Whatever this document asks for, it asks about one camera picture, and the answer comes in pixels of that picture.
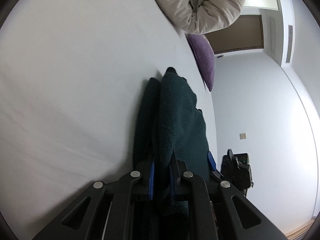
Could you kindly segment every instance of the white wall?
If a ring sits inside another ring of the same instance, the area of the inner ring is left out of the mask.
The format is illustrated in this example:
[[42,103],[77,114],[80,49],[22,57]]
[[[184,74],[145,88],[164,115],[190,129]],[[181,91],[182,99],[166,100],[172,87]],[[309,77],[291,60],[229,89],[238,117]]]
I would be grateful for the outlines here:
[[294,39],[295,39],[295,21],[294,21],[294,11],[293,11],[293,5],[292,0],[278,0],[279,1],[279,7],[282,14],[282,29],[283,29],[283,53],[282,53],[282,59],[281,59],[281,66],[288,67],[291,66],[291,61],[289,63],[286,63],[287,58],[287,52],[288,52],[288,39],[289,39],[289,25],[293,26],[293,42],[292,42],[292,53],[291,58],[294,53]]
[[[281,11],[260,9],[263,25],[264,51],[281,65],[284,43],[283,19]],[[275,28],[271,28],[270,18],[275,20]],[[271,52],[271,33],[276,37],[275,52]]]
[[[320,154],[320,28],[302,0],[292,0],[292,4],[295,19],[295,48],[291,67],[308,91],[309,98],[312,99],[312,101],[306,99],[304,105],[310,119],[318,154]],[[318,192],[314,216],[319,211],[320,192]]]
[[296,37],[292,68],[308,90],[320,115],[320,28],[302,0],[292,0]]
[[[289,79],[265,53],[216,60],[212,91],[218,165],[228,148],[247,152],[248,199],[284,233],[310,220],[317,158],[305,109]],[[240,133],[247,139],[240,140]]]
[[242,7],[240,15],[261,15],[259,8]]

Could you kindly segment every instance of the blue clip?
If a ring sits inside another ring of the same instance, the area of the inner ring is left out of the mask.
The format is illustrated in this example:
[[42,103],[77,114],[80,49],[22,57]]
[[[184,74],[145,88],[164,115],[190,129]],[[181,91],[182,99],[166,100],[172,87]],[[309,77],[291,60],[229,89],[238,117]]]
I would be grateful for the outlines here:
[[215,171],[217,169],[217,165],[210,151],[208,151],[207,160],[210,171]]
[[153,158],[150,169],[150,178],[149,178],[149,200],[153,199],[155,187],[155,159]]

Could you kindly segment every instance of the ventilation grille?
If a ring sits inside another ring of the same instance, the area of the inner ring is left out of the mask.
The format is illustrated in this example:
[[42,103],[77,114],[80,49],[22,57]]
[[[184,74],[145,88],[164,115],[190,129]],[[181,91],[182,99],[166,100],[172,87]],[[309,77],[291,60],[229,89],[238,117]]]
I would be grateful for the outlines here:
[[270,17],[271,52],[276,55],[276,20]]
[[289,38],[288,38],[288,51],[286,63],[290,63],[291,52],[292,52],[292,41],[293,41],[293,26],[289,25]]

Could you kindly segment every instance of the brown door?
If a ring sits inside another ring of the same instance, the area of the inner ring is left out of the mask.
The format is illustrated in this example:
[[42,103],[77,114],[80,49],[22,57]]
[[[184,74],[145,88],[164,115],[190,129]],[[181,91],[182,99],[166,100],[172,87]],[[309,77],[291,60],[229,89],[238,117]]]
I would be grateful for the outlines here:
[[205,35],[215,54],[244,49],[263,49],[261,15],[240,15],[228,28]]

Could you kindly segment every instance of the white bed sheet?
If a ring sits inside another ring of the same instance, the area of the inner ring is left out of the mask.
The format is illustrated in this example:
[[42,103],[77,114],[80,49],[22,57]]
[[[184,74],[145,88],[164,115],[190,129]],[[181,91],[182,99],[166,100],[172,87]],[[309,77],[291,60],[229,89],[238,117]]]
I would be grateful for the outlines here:
[[211,93],[184,33],[154,0],[20,0],[0,30],[0,210],[31,239],[89,183],[131,170],[144,86],[173,66]]

